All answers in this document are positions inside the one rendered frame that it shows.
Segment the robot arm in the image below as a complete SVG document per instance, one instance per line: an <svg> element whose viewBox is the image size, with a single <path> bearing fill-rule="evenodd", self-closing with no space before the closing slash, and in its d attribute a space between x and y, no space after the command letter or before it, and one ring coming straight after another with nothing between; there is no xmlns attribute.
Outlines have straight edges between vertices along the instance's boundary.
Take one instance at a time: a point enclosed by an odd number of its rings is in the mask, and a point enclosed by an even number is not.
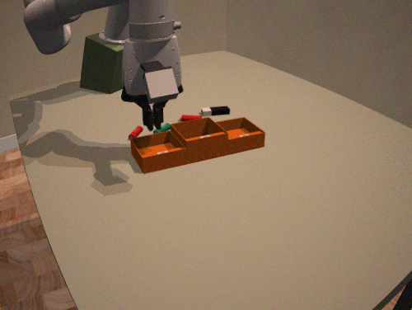
<svg viewBox="0 0 412 310"><path fill-rule="evenodd" d="M26 29L42 54L55 54L63 49L71 40L69 23L84 12L103 7L109 8L105 30L99 34L99 40L109 45L124 45L129 37L136 40L163 38L181 28L180 22L172 20L173 0L23 1ZM158 60L141 63L149 104L173 100L179 94L172 67L163 67Z"/></svg>

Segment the orange three-compartment tray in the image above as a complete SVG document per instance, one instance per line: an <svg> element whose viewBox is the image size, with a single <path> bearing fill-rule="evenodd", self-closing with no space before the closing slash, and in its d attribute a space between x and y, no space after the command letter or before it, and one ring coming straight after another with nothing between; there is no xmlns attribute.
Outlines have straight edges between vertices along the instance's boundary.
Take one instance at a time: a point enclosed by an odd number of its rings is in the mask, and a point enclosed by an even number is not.
<svg viewBox="0 0 412 310"><path fill-rule="evenodd" d="M171 131L133 138L132 149L146 174L264 146L265 131L247 118L214 122L206 117L171 124Z"/></svg>

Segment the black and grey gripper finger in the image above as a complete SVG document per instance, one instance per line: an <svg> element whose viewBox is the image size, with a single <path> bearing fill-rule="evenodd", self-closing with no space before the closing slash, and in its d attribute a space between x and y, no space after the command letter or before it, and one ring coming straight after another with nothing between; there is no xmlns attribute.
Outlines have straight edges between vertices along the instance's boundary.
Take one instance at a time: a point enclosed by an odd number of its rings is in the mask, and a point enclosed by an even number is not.
<svg viewBox="0 0 412 310"><path fill-rule="evenodd" d="M180 85L178 88L179 94L183 92L183 87ZM163 108L166 106L168 101L162 101L158 103L154 103L152 106L153 111L153 124L155 125L156 129L161 129L161 123L163 123Z"/></svg>
<svg viewBox="0 0 412 310"><path fill-rule="evenodd" d="M147 94L139 96L130 96L126 93L125 86L121 94L122 101L134 102L143 109L143 125L146 125L149 131L153 131L152 109L148 103Z"/></svg>

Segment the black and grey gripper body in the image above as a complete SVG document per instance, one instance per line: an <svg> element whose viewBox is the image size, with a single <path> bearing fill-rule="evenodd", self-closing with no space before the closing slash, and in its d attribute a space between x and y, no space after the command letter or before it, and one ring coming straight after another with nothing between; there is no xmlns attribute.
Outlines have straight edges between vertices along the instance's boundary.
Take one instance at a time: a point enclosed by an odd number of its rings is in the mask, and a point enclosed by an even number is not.
<svg viewBox="0 0 412 310"><path fill-rule="evenodd" d="M159 61L164 67L171 66L177 88L181 85L181 64L178 41L175 35L158 39L124 41L122 59L122 84L125 72L126 93L130 96L147 94L141 63Z"/></svg>

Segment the red battery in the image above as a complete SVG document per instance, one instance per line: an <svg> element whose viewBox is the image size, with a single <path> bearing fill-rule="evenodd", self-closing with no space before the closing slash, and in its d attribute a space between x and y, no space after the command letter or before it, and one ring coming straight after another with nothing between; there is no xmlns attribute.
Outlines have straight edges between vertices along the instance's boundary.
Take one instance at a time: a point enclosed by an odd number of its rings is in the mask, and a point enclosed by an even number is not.
<svg viewBox="0 0 412 310"><path fill-rule="evenodd" d="M143 131L143 127L139 125L130 135L129 139L136 138Z"/></svg>
<svg viewBox="0 0 412 310"><path fill-rule="evenodd" d="M180 121L195 120L200 118L202 118L200 115L180 115Z"/></svg>

